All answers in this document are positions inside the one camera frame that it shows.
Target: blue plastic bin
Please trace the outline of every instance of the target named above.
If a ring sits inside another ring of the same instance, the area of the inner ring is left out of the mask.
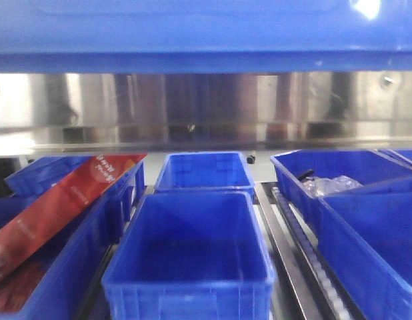
[[[39,196],[70,172],[82,165],[90,157],[44,157],[6,178],[7,184],[17,196]],[[120,219],[108,215],[116,232],[114,239],[123,234],[123,226],[130,220],[134,203],[138,202],[145,190],[143,161],[134,166],[106,191],[107,210]]]
[[[391,150],[391,149],[382,149],[379,150],[381,153],[388,155],[406,165],[412,167],[412,149],[402,149],[402,150]]]
[[[268,320],[275,278],[248,194],[141,200],[102,279],[114,320]]]
[[[35,200],[0,199],[0,228]],[[105,251],[111,244],[102,196],[46,243],[30,259],[40,261],[46,274],[17,313],[0,313],[0,320],[71,320]]]
[[[312,197],[297,177],[309,169],[313,176],[335,178],[346,175],[363,187],[343,193],[380,193],[391,189],[412,189],[412,168],[374,151],[293,151],[271,157],[282,194],[300,210],[316,235],[320,234],[321,214],[317,198]]]
[[[240,152],[175,153],[166,156],[156,192],[246,191],[255,182]]]
[[[412,193],[321,200],[319,250],[370,320],[412,320]]]
[[[5,180],[20,197],[41,195],[52,185],[78,168],[89,157],[43,157]]]
[[[412,0],[0,1],[0,72],[412,69]]]

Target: metal rail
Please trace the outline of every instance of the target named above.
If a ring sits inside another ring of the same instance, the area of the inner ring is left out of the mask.
[[[412,147],[412,71],[0,74],[0,155]]]

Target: blue bin lid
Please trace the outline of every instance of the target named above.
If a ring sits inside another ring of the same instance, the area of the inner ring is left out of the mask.
[[[0,1],[0,72],[412,69],[412,0]]]

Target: bolt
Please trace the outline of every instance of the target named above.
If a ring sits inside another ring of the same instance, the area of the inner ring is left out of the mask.
[[[393,85],[395,83],[394,79],[389,77],[388,75],[384,76],[384,85],[385,86],[390,86]]]

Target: red package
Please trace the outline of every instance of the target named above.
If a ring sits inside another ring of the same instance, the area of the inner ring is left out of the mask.
[[[27,261],[0,282],[0,313],[20,311],[44,274],[40,263]]]
[[[0,229],[0,281],[145,156],[90,158]]]

